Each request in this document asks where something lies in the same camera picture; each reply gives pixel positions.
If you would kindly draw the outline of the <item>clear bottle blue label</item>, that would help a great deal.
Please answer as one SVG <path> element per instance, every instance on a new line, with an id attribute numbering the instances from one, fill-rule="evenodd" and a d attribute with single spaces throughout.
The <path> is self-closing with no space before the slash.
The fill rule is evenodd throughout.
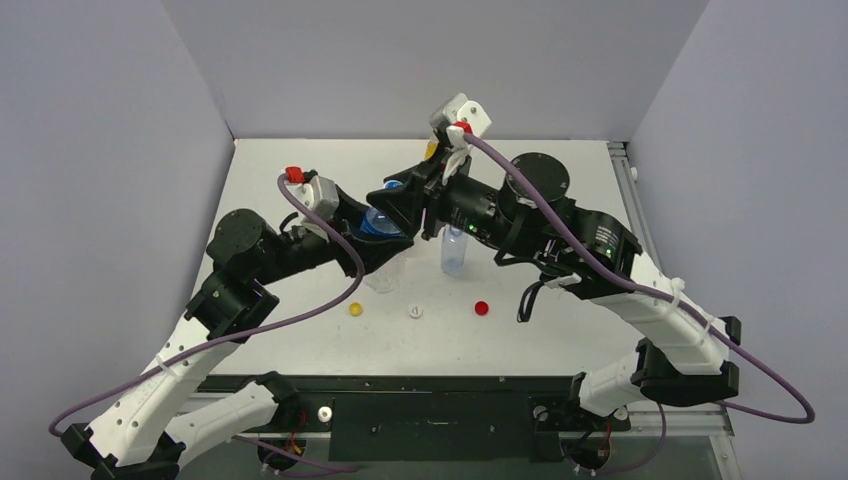
<path id="1" fill-rule="evenodd" d="M 360 229 L 380 237 L 400 237 L 402 232 L 383 212 L 370 207 L 366 212 Z M 395 289 L 400 282 L 405 258 L 402 254 L 394 256 L 380 268 L 364 278 L 364 283 L 379 294 L 387 294 Z"/>

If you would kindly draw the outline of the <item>clear water bottle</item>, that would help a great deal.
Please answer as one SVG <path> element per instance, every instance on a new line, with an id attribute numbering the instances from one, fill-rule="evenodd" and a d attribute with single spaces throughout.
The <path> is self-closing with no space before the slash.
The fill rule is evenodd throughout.
<path id="1" fill-rule="evenodd" d="M 459 275 L 462 271 L 469 236 L 461 229 L 446 226 L 442 234 L 441 269 L 448 275 Z"/>

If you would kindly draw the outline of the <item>yellow bottle cap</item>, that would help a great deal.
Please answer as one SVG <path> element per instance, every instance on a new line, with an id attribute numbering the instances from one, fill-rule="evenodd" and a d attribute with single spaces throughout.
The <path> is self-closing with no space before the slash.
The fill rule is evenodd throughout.
<path id="1" fill-rule="evenodd" d="M 351 316 L 353 316 L 353 317 L 358 317 L 358 316 L 360 316 L 360 315 L 363 313 L 363 307 L 362 307 L 362 305 L 361 305 L 360 303 L 358 303 L 358 302 L 352 302 L 352 303 L 348 306 L 348 312 L 349 312 L 349 314 L 350 314 Z"/>

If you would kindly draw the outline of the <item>red bottle cap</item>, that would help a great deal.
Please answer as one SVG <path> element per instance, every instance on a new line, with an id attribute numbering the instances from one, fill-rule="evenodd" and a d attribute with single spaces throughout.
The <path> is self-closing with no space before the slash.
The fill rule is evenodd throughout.
<path id="1" fill-rule="evenodd" d="M 485 301 L 477 301 L 474 304 L 474 312 L 478 316 L 486 316 L 489 312 L 489 305 Z"/>

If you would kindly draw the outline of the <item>yellow juice bottle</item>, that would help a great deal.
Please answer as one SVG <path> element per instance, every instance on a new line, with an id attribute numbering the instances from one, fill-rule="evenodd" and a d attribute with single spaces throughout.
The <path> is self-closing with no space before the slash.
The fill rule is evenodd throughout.
<path id="1" fill-rule="evenodd" d="M 425 150 L 425 156 L 424 156 L 425 161 L 430 160 L 433 157 L 433 155 L 436 153 L 436 151 L 438 149 L 438 145 L 439 145 L 439 142 L 436 139 L 431 139 L 431 140 L 428 141 L 428 144 L 427 144 L 426 150 Z"/>

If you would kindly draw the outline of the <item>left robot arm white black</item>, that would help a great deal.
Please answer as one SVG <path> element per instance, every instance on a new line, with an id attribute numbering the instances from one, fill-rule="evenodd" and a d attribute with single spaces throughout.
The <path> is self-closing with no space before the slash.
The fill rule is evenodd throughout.
<path id="1" fill-rule="evenodd" d="M 219 221 L 207 248 L 212 272 L 166 343 L 137 380 L 112 394 L 104 413 L 61 434 L 94 478 L 173 479 L 239 433 L 295 423 L 297 390 L 276 372 L 252 377 L 236 393 L 186 415 L 180 409 L 220 362 L 269 330 L 279 302 L 272 283 L 330 262 L 360 282 L 413 241 L 364 231 L 366 206 L 337 187 L 325 194 L 299 188 L 287 197 L 295 212 L 279 227 L 249 209 Z"/>

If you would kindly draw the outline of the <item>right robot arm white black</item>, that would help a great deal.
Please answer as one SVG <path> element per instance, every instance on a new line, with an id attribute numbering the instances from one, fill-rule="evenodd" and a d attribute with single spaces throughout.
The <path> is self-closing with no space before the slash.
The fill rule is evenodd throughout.
<path id="1" fill-rule="evenodd" d="M 608 309 L 641 334 L 633 353 L 573 379 L 563 402 L 572 424 L 588 427 L 643 400 L 690 407 L 737 396 L 740 372 L 729 352 L 739 342 L 739 321 L 709 325 L 627 227 L 569 197 L 570 175 L 558 159 L 521 154 L 497 188 L 450 172 L 443 155 L 388 182 L 367 200 L 404 235 L 460 229 L 493 249 L 497 265 L 535 266 L 542 283 Z"/>

